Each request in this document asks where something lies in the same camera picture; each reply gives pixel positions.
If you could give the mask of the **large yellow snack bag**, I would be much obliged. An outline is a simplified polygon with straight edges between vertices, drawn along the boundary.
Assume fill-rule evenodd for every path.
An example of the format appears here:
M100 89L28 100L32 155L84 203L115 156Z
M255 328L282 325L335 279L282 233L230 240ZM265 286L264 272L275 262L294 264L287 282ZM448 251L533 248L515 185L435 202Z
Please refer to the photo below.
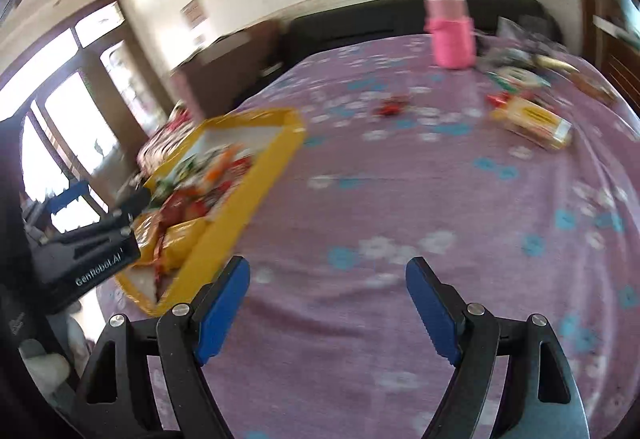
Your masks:
M148 212L134 220L132 229L140 251L140 258L134 263L135 267L149 267L156 259L157 215L158 211ZM181 222L166 230L160 248L160 262L165 273L182 267L207 227L208 221L198 218Z

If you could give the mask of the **wooden glass door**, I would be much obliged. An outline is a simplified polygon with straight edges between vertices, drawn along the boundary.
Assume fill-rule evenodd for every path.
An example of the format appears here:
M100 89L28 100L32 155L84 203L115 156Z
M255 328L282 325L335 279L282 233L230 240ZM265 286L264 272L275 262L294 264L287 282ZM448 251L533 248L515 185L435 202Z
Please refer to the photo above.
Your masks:
M89 191L53 217L66 231L104 216L141 171L174 107L119 0L96 0L44 32L1 74L1 116L25 107L26 196Z

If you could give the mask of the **yellow rimmed white tray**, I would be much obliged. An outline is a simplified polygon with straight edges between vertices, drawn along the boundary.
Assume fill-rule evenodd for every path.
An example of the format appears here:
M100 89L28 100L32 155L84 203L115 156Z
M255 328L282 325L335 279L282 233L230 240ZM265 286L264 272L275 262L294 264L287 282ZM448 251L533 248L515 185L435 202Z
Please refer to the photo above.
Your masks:
M158 211L156 259L117 273L126 296L157 317L216 279L305 136L302 115L292 108L246 110L198 125L145 182L152 199L142 214ZM182 267L165 273L160 248L166 230L198 218L208 221L207 229Z

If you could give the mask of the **patterned daybed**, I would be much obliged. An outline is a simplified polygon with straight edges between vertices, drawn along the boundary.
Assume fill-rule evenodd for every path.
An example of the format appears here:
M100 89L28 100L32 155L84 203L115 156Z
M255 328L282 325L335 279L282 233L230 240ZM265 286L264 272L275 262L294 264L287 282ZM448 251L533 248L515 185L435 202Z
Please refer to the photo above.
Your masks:
M144 177L163 165L169 155L186 139L195 128L192 115L186 104L179 101L171 111L168 121L158 128L140 148L137 163Z

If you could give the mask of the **purple floral tablecloth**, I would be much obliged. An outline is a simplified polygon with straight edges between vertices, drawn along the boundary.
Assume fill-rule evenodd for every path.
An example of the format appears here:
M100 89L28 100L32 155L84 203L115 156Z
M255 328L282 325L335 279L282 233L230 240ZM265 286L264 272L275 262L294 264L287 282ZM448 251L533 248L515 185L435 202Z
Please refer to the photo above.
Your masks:
M239 438L416 438L451 367L405 286L416 256L494 315L545 315L591 434L639 391L639 119L559 75L552 152L490 116L495 81L433 64L424 35L316 54L246 102L306 139L235 250L252 283L205 377ZM410 105L376 116L390 98Z

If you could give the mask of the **yellow boxed snack packet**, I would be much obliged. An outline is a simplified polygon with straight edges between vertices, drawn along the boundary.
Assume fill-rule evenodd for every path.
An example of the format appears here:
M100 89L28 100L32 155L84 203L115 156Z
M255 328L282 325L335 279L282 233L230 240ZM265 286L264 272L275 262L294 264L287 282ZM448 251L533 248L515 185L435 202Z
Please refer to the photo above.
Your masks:
M547 150L559 151L572 142L573 125L568 120L520 96L497 106L491 118Z

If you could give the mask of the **small red candy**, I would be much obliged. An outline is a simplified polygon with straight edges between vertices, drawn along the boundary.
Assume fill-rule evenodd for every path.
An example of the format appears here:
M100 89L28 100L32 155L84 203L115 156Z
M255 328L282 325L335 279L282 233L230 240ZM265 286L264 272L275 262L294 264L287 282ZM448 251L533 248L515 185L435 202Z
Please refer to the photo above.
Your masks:
M409 105L409 101L405 98L390 98L384 100L374 113L380 117L396 117L404 113Z

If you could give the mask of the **pink sleeved thermos bottle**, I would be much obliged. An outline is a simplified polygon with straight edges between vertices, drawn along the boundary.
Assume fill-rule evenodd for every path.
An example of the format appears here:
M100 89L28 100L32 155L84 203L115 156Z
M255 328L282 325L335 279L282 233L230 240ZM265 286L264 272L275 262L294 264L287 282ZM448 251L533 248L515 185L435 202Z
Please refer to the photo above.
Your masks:
M466 0L424 0L424 8L435 63L451 70L473 67L475 28Z

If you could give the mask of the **black sofa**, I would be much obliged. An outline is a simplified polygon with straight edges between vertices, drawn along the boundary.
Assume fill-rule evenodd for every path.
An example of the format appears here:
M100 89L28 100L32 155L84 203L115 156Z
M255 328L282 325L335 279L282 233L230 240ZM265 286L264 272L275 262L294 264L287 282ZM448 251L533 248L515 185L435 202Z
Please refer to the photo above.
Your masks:
M560 26L537 0L466 0L475 29L493 35L501 17L564 41ZM427 19L423 0L373 0L254 27L265 47L266 63L285 72L307 56L375 39L422 34Z

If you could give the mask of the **small red wall sign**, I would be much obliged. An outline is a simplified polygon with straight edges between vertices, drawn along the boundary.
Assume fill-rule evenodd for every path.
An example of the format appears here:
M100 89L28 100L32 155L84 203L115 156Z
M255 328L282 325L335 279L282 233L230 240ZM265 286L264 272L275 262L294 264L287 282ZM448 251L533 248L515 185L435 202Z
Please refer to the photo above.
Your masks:
M181 15L190 29L197 28L198 25L207 20L206 12L200 0L190 0L181 8Z

